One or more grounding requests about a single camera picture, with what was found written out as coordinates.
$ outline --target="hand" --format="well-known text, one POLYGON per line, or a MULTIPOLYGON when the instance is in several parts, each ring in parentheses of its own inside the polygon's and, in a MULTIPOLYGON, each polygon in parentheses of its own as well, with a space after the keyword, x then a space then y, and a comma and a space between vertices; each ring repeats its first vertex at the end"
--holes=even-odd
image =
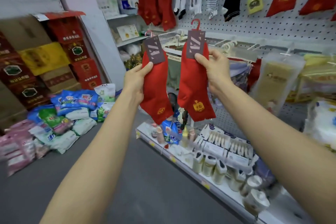
POLYGON ((143 69, 141 69, 141 66, 141 64, 137 65, 125 73, 123 88, 123 92, 131 94, 138 105, 144 99, 144 92, 142 90, 144 77, 152 70, 153 62, 149 62, 143 69))
POLYGON ((212 57, 209 56, 209 60, 207 60, 203 55, 196 53, 195 59, 207 70, 209 89, 213 94, 218 96, 223 84, 226 82, 232 83, 229 60, 217 50, 210 50, 209 55, 212 57))

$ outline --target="forearm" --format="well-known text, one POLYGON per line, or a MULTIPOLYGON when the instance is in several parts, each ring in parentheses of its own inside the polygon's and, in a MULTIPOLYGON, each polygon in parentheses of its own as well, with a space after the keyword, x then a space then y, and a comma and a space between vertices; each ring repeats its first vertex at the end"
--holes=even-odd
POLYGON ((113 196, 136 111, 132 94, 123 92, 61 182, 40 223, 99 222, 113 196))
POLYGON ((328 170, 334 170, 335 156, 231 82, 222 83, 219 99, 283 186, 315 220, 329 223, 335 217, 336 175, 328 170))

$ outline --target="gray floor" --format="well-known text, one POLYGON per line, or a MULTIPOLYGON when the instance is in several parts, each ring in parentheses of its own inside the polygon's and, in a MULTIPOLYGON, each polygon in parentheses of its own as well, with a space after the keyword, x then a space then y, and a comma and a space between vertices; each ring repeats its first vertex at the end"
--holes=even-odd
MULTIPOLYGON (((135 128, 146 119, 137 114, 106 223, 242 223, 187 174, 135 138, 135 128)), ((38 223, 61 180, 99 128, 80 137, 65 154, 51 152, 6 179, 0 197, 8 202, 0 205, 0 223, 38 223)))

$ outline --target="shelf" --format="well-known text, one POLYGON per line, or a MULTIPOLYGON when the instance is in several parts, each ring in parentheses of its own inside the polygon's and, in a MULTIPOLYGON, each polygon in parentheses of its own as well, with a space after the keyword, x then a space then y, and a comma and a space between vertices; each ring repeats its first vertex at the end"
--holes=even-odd
MULTIPOLYGON (((219 200, 228 205, 237 214, 245 218, 250 223, 254 223, 254 216, 247 212, 243 206, 243 197, 239 192, 234 192, 229 188, 228 183, 221 185, 213 183, 211 177, 206 177, 202 173, 195 173, 192 170, 193 153, 180 145, 163 148, 156 139, 151 136, 150 124, 142 123, 136 129, 137 138, 151 145, 161 155, 168 158, 171 162, 185 171, 193 179, 203 185, 209 192, 214 194, 219 200)), ((288 194, 280 194, 271 202, 270 207, 259 214, 258 224, 313 224, 311 218, 288 194)))
POLYGON ((113 16, 112 18, 108 18, 106 20, 108 21, 108 20, 124 18, 124 17, 134 16, 134 15, 137 15, 137 14, 119 14, 119 15, 113 16))
POLYGON ((146 39, 146 38, 149 38, 149 36, 140 36, 140 37, 132 38, 132 39, 129 39, 127 41, 117 43, 116 46, 121 47, 121 46, 124 46, 126 44, 131 44, 131 43, 134 43, 134 42, 138 42, 138 41, 146 39))

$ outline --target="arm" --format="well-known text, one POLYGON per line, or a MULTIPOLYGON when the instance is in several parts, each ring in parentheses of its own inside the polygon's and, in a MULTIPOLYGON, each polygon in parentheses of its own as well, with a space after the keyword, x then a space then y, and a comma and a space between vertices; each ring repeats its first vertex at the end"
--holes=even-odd
POLYGON ((124 89, 93 141, 70 169, 40 224, 100 223, 113 196, 150 62, 125 74, 124 89))
POLYGON ((287 125, 240 88, 229 75, 228 59, 210 51, 214 59, 196 54, 207 69, 209 87, 216 94, 257 154, 317 223, 336 219, 336 158, 325 147, 287 125))

